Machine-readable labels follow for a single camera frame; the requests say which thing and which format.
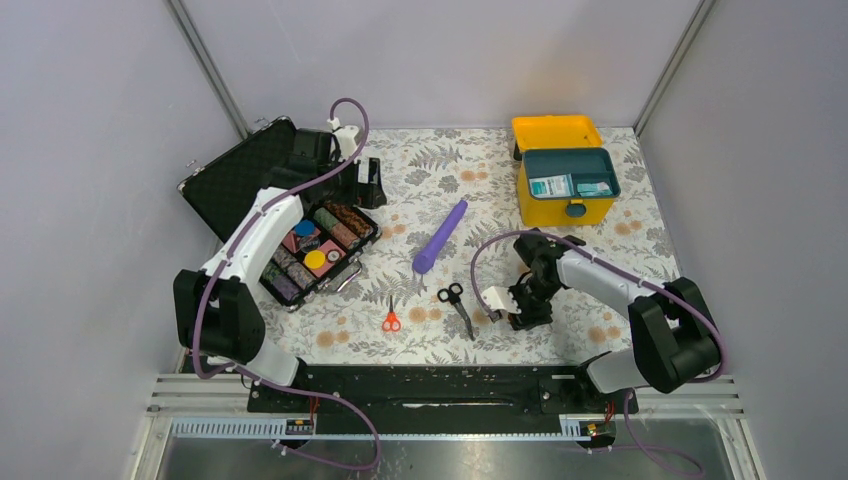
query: toolbox lid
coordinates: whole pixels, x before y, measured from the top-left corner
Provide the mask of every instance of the toolbox lid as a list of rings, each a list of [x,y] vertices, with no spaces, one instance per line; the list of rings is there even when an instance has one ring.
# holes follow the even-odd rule
[[[585,115],[547,115],[512,119],[515,143],[522,152],[533,149],[600,147],[601,135]]]

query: toolbox latch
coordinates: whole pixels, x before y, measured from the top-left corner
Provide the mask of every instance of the toolbox latch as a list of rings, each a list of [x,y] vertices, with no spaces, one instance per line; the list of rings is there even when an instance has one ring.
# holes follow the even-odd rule
[[[582,199],[569,200],[565,207],[565,214],[571,218],[580,218],[586,215],[586,205],[583,205]]]

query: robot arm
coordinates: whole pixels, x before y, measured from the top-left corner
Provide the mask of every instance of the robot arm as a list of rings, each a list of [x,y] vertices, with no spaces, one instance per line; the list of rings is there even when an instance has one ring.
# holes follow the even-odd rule
[[[278,385],[292,384],[299,361],[265,338],[265,322],[254,300],[263,288],[259,284],[263,270],[309,205],[323,200],[365,208],[386,204],[379,160],[371,158],[357,160],[328,180],[272,205],[287,190],[332,171],[357,150],[362,140],[358,127],[341,127],[331,120],[330,129],[298,130],[285,166],[267,172],[265,186],[256,194],[237,233],[199,271],[183,270],[177,275],[174,303],[183,346],[191,348],[203,292],[211,273],[223,262],[204,308],[200,350],[243,365]]]
[[[585,245],[578,238],[567,238]],[[509,289],[492,287],[483,292],[491,309],[508,312],[513,329],[551,323],[551,299],[560,289],[569,288],[595,297],[629,320],[631,349],[608,352],[582,365],[584,380],[593,394],[642,385],[670,393],[719,363],[718,346],[706,328],[665,296],[539,236],[521,235],[514,247],[530,272]],[[591,248],[583,249],[594,254]],[[665,289],[712,322],[694,282],[681,277],[665,283]],[[678,320],[678,326],[671,328],[668,319]]]

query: floral tablecloth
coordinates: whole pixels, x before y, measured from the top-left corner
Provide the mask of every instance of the floral tablecloth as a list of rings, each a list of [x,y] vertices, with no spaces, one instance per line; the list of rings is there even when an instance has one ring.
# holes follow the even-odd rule
[[[676,276],[633,130],[600,132],[621,196],[599,226],[548,230],[578,236],[614,263],[645,276]],[[629,346],[625,319],[580,292],[558,293],[553,324],[530,331],[513,331],[506,320],[492,323],[480,310],[470,284],[471,256],[493,235],[525,228],[512,146],[507,129],[372,132],[364,155],[382,159],[389,204],[368,213],[383,236],[362,256],[362,274],[341,293],[320,294],[295,313],[287,313],[270,295],[257,299],[270,338],[314,364],[568,364]],[[415,274],[412,257],[462,198],[468,211],[433,270],[423,277]],[[481,290],[512,285],[526,270],[509,239],[483,253],[478,268]],[[436,298],[438,289],[452,282],[465,287],[462,302],[473,319],[473,342],[456,311]],[[403,324],[397,333],[381,329],[389,294]]]

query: purple cylinder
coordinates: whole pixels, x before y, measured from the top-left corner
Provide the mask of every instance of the purple cylinder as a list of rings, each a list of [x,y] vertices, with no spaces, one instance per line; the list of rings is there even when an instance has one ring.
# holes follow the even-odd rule
[[[445,243],[450,238],[451,233],[453,233],[454,228],[459,223],[459,220],[465,215],[465,210],[468,209],[468,202],[465,200],[460,200],[459,203],[453,207],[451,213],[448,214],[448,218],[442,222],[442,225],[436,230],[436,233],[433,234],[433,237],[430,239],[430,242],[418,252],[418,255],[415,256],[415,259],[412,260],[412,269],[420,274],[425,274],[433,268],[433,264],[436,263],[436,257],[439,256],[439,252],[442,250],[442,247],[445,246]]]

